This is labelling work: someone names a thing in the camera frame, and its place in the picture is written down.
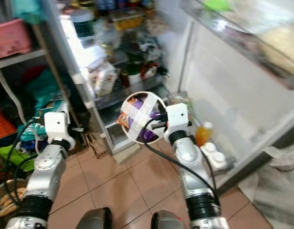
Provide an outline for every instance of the white bottle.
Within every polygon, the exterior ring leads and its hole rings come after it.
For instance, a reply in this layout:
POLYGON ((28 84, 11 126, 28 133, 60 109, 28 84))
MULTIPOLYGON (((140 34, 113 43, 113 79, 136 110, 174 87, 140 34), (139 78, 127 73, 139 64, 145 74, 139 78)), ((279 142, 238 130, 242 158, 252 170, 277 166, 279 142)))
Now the white bottle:
POLYGON ((221 152, 218 152, 216 146, 213 143, 206 143, 201 147, 201 150, 207 156, 213 171, 224 170, 228 167, 225 155, 221 152))

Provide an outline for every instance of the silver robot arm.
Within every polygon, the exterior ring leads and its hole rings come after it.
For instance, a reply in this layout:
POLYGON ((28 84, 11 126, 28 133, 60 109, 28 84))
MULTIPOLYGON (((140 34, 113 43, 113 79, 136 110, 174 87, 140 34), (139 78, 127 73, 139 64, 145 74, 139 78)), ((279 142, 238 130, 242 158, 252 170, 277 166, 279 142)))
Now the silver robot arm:
MULTIPOLYGON (((211 184, 211 179, 203 166, 202 153, 188 137, 190 134, 187 106, 185 104, 171 105, 166 108, 166 113, 168 128, 164 133, 165 141, 173 146, 175 155, 181 164, 211 184)), ((183 168, 181 168, 180 180, 191 221, 190 228, 228 229, 226 219, 221 217, 221 208, 211 189, 183 168)), ((164 221, 162 223, 162 227, 158 228, 167 228, 164 226, 164 221)))
POLYGON ((23 201, 7 229, 45 229, 51 206, 57 196, 60 179, 66 167, 67 151, 75 141, 67 132, 65 112, 48 112, 44 116, 49 145, 34 161, 23 201))

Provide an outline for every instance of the pink basket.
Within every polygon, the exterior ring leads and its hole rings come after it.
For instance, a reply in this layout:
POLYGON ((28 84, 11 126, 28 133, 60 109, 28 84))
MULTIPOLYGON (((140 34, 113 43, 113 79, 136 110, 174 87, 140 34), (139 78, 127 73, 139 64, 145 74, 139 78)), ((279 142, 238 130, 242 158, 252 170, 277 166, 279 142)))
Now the pink basket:
POLYGON ((31 50, 31 41, 22 19, 0 24, 0 58, 31 50))

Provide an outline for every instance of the beige floor tile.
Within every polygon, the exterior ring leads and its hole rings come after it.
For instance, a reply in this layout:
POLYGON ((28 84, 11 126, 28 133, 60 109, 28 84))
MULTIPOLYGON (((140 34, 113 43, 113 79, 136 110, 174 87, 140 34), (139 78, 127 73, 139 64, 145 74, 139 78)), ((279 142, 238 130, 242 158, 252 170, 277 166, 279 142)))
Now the beige floor tile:
POLYGON ((153 155, 129 169, 147 205, 151 208, 178 189, 178 174, 170 163, 153 155))
MULTIPOLYGON (((150 146, 155 148, 156 150, 160 150, 157 144, 152 144, 150 146)), ((126 166, 128 168, 131 168, 154 154, 155 153, 149 150, 147 147, 142 146, 142 149, 138 154, 134 155, 132 158, 126 161, 126 166)))
POLYGON ((51 212, 67 205, 76 198, 89 192, 77 157, 66 162, 66 170, 60 181, 60 188, 51 212))
POLYGON ((109 155, 101 159, 97 159, 94 156, 84 162, 80 162, 80 164, 89 190, 93 190, 127 169, 125 164, 118 165, 109 155))
POLYGON ((93 157, 96 157, 91 148, 86 148, 86 149, 78 152, 77 156, 78 156, 80 163, 83 163, 86 160, 89 160, 89 159, 92 159, 93 157))
POLYGON ((88 193, 52 213, 48 220, 48 228, 75 229, 82 216, 92 209, 94 209, 94 205, 91 196, 88 193))
MULTIPOLYGON (((159 140, 157 142, 157 145, 159 146, 159 148, 161 149, 161 151, 168 155, 169 157, 176 159, 176 156, 174 154, 174 150, 173 147, 170 145, 170 143, 166 142, 163 138, 161 140, 159 140)), ((176 172, 179 174, 180 173, 180 167, 178 167, 176 164, 170 162, 170 164, 174 167, 174 169, 176 170, 176 172)))
POLYGON ((72 158, 76 157, 77 154, 72 154, 67 156, 67 160, 71 160, 72 158))
POLYGON ((113 227, 120 229, 148 210, 129 171, 91 191, 96 208, 109 207, 113 227))
POLYGON ((123 229, 150 229, 152 214, 148 210, 123 229))
POLYGON ((189 228, 190 220, 187 213, 185 199, 180 189, 151 208, 151 213, 154 214, 160 210, 173 212, 175 215, 182 218, 185 228, 189 228))
POLYGON ((230 229, 272 229, 253 204, 247 204, 228 221, 230 229))
POLYGON ((230 217, 236 214, 248 202, 248 198, 246 198, 239 188, 228 191, 220 198, 222 216, 226 220, 229 220, 230 217))

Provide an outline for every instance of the orange crate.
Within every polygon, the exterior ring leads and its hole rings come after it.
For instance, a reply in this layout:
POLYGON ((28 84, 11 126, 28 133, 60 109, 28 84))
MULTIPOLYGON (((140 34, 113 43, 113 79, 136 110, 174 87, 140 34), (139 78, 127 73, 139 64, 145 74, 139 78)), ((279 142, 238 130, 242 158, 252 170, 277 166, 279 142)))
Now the orange crate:
POLYGON ((15 133, 17 129, 0 112, 0 139, 15 133))

